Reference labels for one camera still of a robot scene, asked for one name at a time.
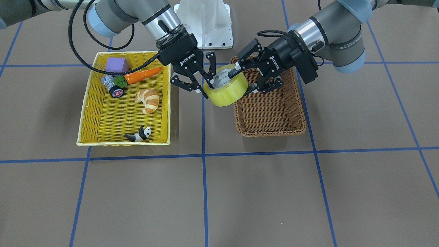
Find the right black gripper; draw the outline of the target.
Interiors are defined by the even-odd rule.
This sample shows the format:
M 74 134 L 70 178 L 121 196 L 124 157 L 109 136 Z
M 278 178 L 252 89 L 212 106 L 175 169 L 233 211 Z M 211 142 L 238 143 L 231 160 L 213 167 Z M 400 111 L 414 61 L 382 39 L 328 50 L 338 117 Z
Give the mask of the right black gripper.
M 185 27 L 177 27 L 165 37 L 156 42 L 159 49 L 158 60 L 163 65 L 171 64 L 174 72 L 170 78 L 170 83 L 186 91 L 201 93 L 205 99 L 209 99 L 207 93 L 193 76 L 201 68 L 201 75 L 207 86 L 213 89 L 212 85 L 216 75 L 216 56 L 214 51 L 207 51 L 205 58 L 209 61 L 209 70 L 203 67 L 203 52 L 197 47 L 198 42 L 193 33 L 188 33 Z M 178 74 L 189 77 L 191 83 L 180 80 Z

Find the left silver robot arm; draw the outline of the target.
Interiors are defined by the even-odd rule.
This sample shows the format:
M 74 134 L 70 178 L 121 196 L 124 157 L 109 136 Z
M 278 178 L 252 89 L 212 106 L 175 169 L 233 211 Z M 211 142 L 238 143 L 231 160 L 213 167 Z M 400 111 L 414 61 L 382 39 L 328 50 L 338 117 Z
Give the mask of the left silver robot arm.
M 373 10 L 387 4 L 438 8 L 437 0 L 335 0 L 286 32 L 258 32 L 260 37 L 276 40 L 267 47 L 252 40 L 238 53 L 228 76 L 232 79 L 246 69 L 257 69 L 260 75 L 246 94 L 265 94 L 283 86 L 282 72 L 293 67 L 304 83 L 314 81 L 319 67 L 315 58 L 331 61 L 338 72 L 355 72 L 366 59 L 362 25 L 369 21 Z

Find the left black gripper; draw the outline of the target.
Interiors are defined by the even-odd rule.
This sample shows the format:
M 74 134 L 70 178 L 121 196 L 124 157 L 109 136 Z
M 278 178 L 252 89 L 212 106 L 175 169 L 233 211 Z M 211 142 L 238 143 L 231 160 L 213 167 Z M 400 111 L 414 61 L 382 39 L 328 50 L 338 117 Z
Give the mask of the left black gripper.
M 318 65 L 313 54 L 307 48 L 304 40 L 294 30 L 288 32 L 263 30 L 261 36 L 276 37 L 277 39 L 262 51 L 259 40 L 254 38 L 238 53 L 238 61 L 235 63 L 235 67 L 228 72 L 230 79 L 243 72 L 244 69 L 252 68 L 252 64 L 256 62 L 251 61 L 249 57 L 254 54 L 257 56 L 261 54 L 261 62 L 268 63 L 271 66 L 268 71 L 273 70 L 276 74 L 281 74 L 283 71 L 296 67 L 304 83 L 310 83 L 318 77 Z M 259 77 L 255 83 L 251 83 L 244 94 L 257 93 L 258 91 L 266 94 L 284 85 L 284 81 L 280 76 L 273 77 L 267 82 L 263 82 L 262 79 L 262 77 Z

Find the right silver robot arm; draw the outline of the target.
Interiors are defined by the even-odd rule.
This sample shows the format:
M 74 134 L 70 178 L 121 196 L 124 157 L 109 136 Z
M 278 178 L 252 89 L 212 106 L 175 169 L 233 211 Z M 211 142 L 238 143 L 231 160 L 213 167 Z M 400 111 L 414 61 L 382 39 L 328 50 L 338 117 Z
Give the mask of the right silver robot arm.
M 210 70 L 206 72 L 202 66 L 204 53 L 197 47 L 198 42 L 193 33 L 189 33 L 181 23 L 167 0 L 2 0 L 1 29 L 14 25 L 29 18 L 50 11 L 72 9 L 68 25 L 70 47 L 77 59 L 91 70 L 96 69 L 85 62 L 78 54 L 72 39 L 72 25 L 79 8 L 85 7 L 85 23 L 89 23 L 96 33 L 105 37 L 113 37 L 128 26 L 141 22 L 156 41 L 158 53 L 144 62 L 146 67 L 155 59 L 164 66 L 171 65 L 174 69 L 170 81 L 181 89 L 201 92 L 205 98 L 207 93 L 195 78 L 201 74 L 207 85 L 215 75 L 215 53 L 207 55 Z

